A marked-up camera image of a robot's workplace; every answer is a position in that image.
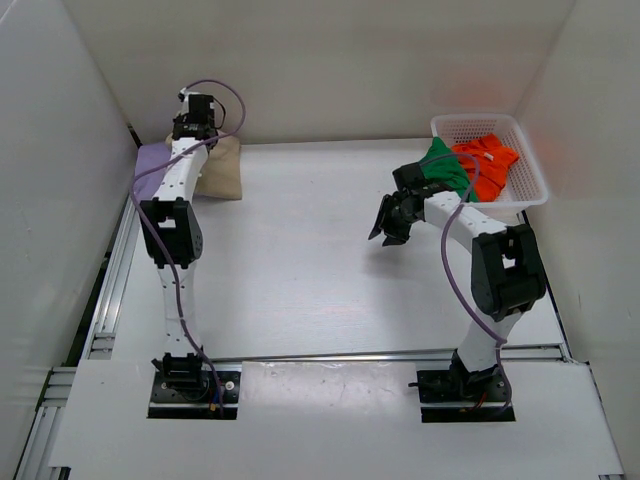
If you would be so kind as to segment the purple t shirt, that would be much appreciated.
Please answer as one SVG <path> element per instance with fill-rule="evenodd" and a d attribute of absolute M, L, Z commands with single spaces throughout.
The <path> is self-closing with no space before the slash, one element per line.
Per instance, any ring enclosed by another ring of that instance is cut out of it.
<path fill-rule="evenodd" d="M 142 145 L 137 154 L 134 175 L 156 168 L 171 158 L 170 149 L 165 143 Z M 163 170 L 156 170 L 135 182 L 134 194 L 137 200 L 150 200 L 159 189 L 164 178 Z"/>

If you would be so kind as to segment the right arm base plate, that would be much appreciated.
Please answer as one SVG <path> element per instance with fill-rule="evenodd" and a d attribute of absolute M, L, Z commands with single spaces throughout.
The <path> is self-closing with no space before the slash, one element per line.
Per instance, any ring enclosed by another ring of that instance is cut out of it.
<path fill-rule="evenodd" d="M 423 424 L 516 421 L 513 407 L 506 406 L 507 389 L 500 374 L 461 390 L 447 370 L 418 370 L 409 387 L 418 390 Z"/>

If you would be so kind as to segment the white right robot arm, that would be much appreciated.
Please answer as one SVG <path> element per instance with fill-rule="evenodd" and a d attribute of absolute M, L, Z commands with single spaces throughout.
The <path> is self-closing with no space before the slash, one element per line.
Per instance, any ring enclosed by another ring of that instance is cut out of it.
<path fill-rule="evenodd" d="M 441 229 L 440 255 L 449 285 L 471 317 L 440 385 L 464 400 L 478 401 L 504 377 L 501 350 L 521 317 L 546 294 L 544 268 L 533 230 L 508 226 L 464 203 L 454 191 L 425 188 L 386 194 L 369 237 L 384 235 L 385 246 L 405 244 L 419 222 Z M 468 302 L 449 263 L 452 238 L 471 255 Z"/>

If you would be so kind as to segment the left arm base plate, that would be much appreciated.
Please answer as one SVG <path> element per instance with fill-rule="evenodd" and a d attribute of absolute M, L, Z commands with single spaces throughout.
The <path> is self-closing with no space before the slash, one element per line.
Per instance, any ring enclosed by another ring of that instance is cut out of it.
<path fill-rule="evenodd" d="M 241 370 L 217 371 L 222 398 L 210 373 L 199 386 L 178 384 L 156 371 L 151 388 L 147 417 L 173 420 L 236 420 L 241 392 Z"/>

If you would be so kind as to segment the beige t shirt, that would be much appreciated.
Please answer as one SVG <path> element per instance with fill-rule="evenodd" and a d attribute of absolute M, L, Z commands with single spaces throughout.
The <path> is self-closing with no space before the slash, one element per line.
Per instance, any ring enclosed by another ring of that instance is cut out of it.
<path fill-rule="evenodd" d="M 191 201 L 193 195 L 197 194 L 223 200 L 240 200 L 240 149 L 239 140 L 233 136 L 218 140 L 213 147 L 198 147 L 166 169 L 154 197 L 159 200 L 182 198 Z"/>

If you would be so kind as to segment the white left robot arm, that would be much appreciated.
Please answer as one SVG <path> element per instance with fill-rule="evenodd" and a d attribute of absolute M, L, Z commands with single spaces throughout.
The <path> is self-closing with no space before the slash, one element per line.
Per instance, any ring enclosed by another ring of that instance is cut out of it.
<path fill-rule="evenodd" d="M 188 400 L 218 399 L 220 380 L 206 356 L 195 321 L 195 269 L 203 235 L 192 206 L 200 171 L 218 129 L 212 113 L 179 113 L 171 147 L 144 147 L 131 190 L 147 254 L 160 278 L 166 350 L 154 365 L 161 382 Z"/>

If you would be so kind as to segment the green t shirt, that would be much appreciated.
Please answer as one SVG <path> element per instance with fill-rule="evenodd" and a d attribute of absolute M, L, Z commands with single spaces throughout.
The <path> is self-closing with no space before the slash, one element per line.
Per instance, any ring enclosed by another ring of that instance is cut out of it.
<path fill-rule="evenodd" d="M 468 202 L 478 201 L 474 190 L 465 195 L 471 184 L 469 175 L 453 150 L 441 138 L 434 137 L 432 139 L 431 146 L 426 155 L 419 161 L 419 165 L 426 179 L 444 183 Z"/>

